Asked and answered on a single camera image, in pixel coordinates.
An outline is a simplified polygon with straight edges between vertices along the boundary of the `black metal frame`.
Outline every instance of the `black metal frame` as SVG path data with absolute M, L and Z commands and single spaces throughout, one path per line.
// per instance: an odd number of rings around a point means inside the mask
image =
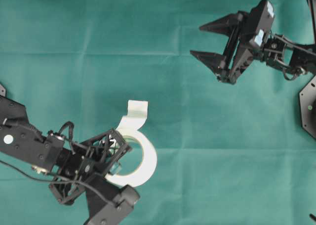
M 313 18 L 315 37 L 315 0 L 307 0 Z M 235 84 L 237 78 L 253 60 L 266 62 L 282 71 L 285 79 L 294 80 L 308 72 L 316 74 L 316 45 L 301 45 L 284 35 L 273 35 L 274 9 L 268 0 L 261 0 L 250 13 L 239 11 L 200 27 L 202 31 L 215 32 L 229 37 L 223 54 L 191 50 L 191 54 L 204 63 L 218 81 Z M 284 63 L 286 50 L 293 51 L 289 64 Z
M 71 150 L 64 148 L 66 141 Z M 61 204 L 72 205 L 86 192 L 90 217 L 84 225 L 117 225 L 133 210 L 140 198 L 137 191 L 129 185 L 120 189 L 104 178 L 131 149 L 114 129 L 82 143 L 72 141 L 59 132 L 49 131 L 46 137 L 42 136 L 29 123 L 25 106 L 0 94 L 0 152 L 30 163 L 39 173 L 54 175 L 49 188 Z M 58 167 L 56 174 L 52 173 L 54 166 Z M 82 184 L 56 184 L 64 179 L 84 182 L 112 203 L 106 203 Z

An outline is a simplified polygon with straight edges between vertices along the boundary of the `metal bracket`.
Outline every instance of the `metal bracket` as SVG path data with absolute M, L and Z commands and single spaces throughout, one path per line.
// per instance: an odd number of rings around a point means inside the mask
M 316 77 L 299 93 L 302 127 L 316 139 Z

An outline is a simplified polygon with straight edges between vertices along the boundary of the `green fabric background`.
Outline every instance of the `green fabric background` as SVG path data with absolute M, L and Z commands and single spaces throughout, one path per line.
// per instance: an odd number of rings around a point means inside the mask
M 259 1 L 0 0 L 0 81 L 32 124 L 47 132 L 71 120 L 78 141 L 117 126 L 129 99 L 149 101 L 141 131 L 158 167 L 122 225 L 313 224 L 316 144 L 298 105 L 311 74 L 288 82 L 254 62 L 231 86 L 189 54 L 221 53 L 227 38 L 198 27 Z M 306 0 L 270 1 L 273 31 L 311 44 Z M 60 206 L 47 184 L 0 167 L 1 224 L 87 218 L 84 196 Z

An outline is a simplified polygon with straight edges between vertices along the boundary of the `tape roll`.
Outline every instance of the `tape roll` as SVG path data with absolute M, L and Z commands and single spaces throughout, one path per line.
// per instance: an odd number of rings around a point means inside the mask
M 116 129 L 124 138 L 138 142 L 143 151 L 142 162 L 130 174 L 127 175 L 110 175 L 107 174 L 105 179 L 109 182 L 125 186 L 130 185 L 137 187 L 144 184 L 152 177 L 157 165 L 157 153 L 153 144 L 139 131 L 134 129 L 117 128 Z

